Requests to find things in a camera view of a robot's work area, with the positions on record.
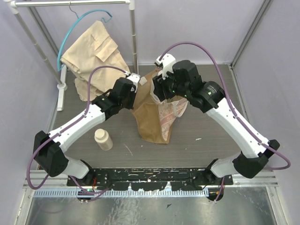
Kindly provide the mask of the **brown canvas tote bag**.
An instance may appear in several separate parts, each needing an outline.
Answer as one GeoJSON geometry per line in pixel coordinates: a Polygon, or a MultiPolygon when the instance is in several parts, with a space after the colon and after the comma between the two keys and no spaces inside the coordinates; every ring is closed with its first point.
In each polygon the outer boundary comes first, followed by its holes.
{"type": "Polygon", "coordinates": [[[131,113],[135,117],[137,128],[143,140],[168,144],[175,120],[183,115],[188,101],[175,96],[162,103],[153,97],[152,78],[158,75],[159,70],[143,76],[138,84],[134,108],[131,113]]]}

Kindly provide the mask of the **beige bottle with beige cap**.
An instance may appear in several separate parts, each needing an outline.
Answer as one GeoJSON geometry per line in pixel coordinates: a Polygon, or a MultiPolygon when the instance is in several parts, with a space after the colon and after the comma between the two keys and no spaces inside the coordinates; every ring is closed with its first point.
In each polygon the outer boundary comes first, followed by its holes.
{"type": "Polygon", "coordinates": [[[99,147],[104,151],[108,151],[113,147],[112,139],[108,132],[104,129],[97,129],[94,133],[94,139],[99,147]]]}

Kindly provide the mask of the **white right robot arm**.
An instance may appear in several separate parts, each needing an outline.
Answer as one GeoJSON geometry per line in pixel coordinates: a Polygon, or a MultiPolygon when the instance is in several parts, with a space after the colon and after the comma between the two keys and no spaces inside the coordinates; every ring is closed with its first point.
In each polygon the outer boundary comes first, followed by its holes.
{"type": "Polygon", "coordinates": [[[279,142],[260,135],[238,111],[230,109],[222,87],[214,81],[203,81],[191,61],[163,58],[155,64],[161,68],[152,79],[155,98],[161,102],[175,96],[187,99],[216,121],[241,150],[239,154],[212,161],[206,168],[208,183],[215,185],[222,177],[238,173],[249,179],[255,177],[274,154],[268,148],[278,150],[279,142]]]}

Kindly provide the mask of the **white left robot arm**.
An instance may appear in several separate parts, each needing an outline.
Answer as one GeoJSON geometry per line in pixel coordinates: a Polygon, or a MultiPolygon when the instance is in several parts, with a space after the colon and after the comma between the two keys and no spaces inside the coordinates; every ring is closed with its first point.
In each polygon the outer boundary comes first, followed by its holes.
{"type": "Polygon", "coordinates": [[[65,152],[96,125],[118,114],[123,108],[132,109],[139,80],[137,74],[117,79],[111,90],[96,97],[87,110],[68,123],[48,134],[38,132],[34,141],[35,161],[50,177],[65,174],[77,178],[84,186],[90,185],[95,178],[92,168],[83,160],[66,157],[65,152]]]}

